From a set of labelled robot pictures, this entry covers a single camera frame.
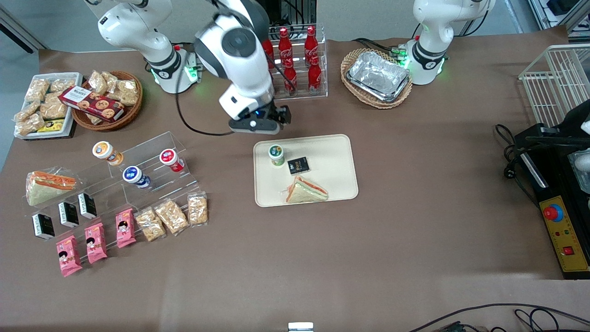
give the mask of beige tray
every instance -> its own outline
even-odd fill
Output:
[[[283,147],[285,163],[276,167],[268,149]],[[287,187],[293,182],[287,161],[307,157],[311,171],[302,176],[328,192],[327,201],[351,200],[359,193],[350,139],[346,135],[327,135],[258,142],[254,146],[254,197],[261,207],[295,205],[285,203]]]

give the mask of white wire rack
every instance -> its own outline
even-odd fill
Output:
[[[537,123],[553,127],[574,107],[590,99],[590,44],[548,47],[519,75]]]

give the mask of red button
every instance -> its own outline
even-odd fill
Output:
[[[543,210],[543,215],[545,215],[545,217],[549,220],[555,220],[559,217],[559,212],[557,211],[556,208],[554,208],[552,206],[547,206]]]

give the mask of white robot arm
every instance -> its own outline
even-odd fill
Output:
[[[196,83],[200,77],[195,53],[173,48],[166,36],[154,30],[172,13],[170,0],[117,1],[121,3],[99,20],[103,38],[111,45],[141,52],[166,92],[180,93]],[[278,133],[291,122],[291,113],[273,101],[272,79],[260,43],[268,38],[268,15],[254,0],[208,1],[219,13],[197,34],[195,51],[212,74],[232,81],[219,99],[231,117],[230,128]]]
[[[238,132],[276,134],[291,122],[289,108],[274,104],[274,88],[261,41],[268,39],[268,16],[253,0],[209,0],[219,9],[202,32],[195,51],[212,74],[232,81],[219,103]]]
[[[454,37],[451,22],[482,17],[496,0],[415,0],[414,16],[423,26],[420,38],[406,44],[408,70],[413,84],[434,80]]]

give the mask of wicker basket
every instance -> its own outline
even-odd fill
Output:
[[[352,84],[348,79],[346,79],[346,72],[352,67],[352,65],[355,63],[356,59],[359,57],[359,55],[361,53],[370,52],[370,51],[373,51],[373,52],[379,54],[385,60],[395,62],[395,60],[392,57],[388,56],[387,54],[385,54],[381,51],[371,50],[370,48],[360,48],[358,50],[350,52],[346,57],[344,57],[344,60],[342,60],[342,64],[340,64],[340,78],[342,79],[342,82],[344,83],[346,88],[348,88],[348,90],[350,90],[350,92],[352,92],[352,94],[355,95],[361,102],[363,102],[367,105],[371,105],[371,106],[378,108],[378,109],[394,108],[394,107],[398,106],[399,104],[401,104],[404,101],[404,99],[406,99],[408,97],[410,91],[412,90],[412,79],[411,78],[410,78],[408,84],[406,84],[406,86],[404,87],[402,92],[399,94],[399,96],[397,97],[397,99],[395,99],[395,101],[393,103],[382,102],[381,100],[377,99],[377,97],[364,91],[360,87],[357,87],[356,85]]]
[[[137,98],[137,104],[135,104],[133,106],[125,107],[125,113],[117,121],[115,121],[113,123],[103,121],[96,126],[93,125],[92,122],[90,122],[90,119],[88,118],[88,116],[86,116],[86,113],[82,112],[81,110],[72,108],[72,115],[74,116],[74,120],[76,120],[76,122],[80,126],[86,128],[86,129],[90,129],[92,131],[113,131],[113,130],[120,129],[120,128],[128,125],[129,123],[131,123],[131,121],[133,119],[135,119],[135,117],[139,113],[139,109],[142,107],[142,99],[143,99],[143,88],[142,88],[141,82],[137,79],[137,77],[135,77],[134,75],[131,75],[130,73],[126,73],[125,71],[111,71],[111,74],[114,75],[115,77],[117,77],[119,80],[134,80],[135,81],[135,85],[137,86],[137,91],[139,92],[139,97]],[[90,85],[88,84],[88,81],[84,82],[84,84],[82,84],[82,87],[85,89],[90,89]]]

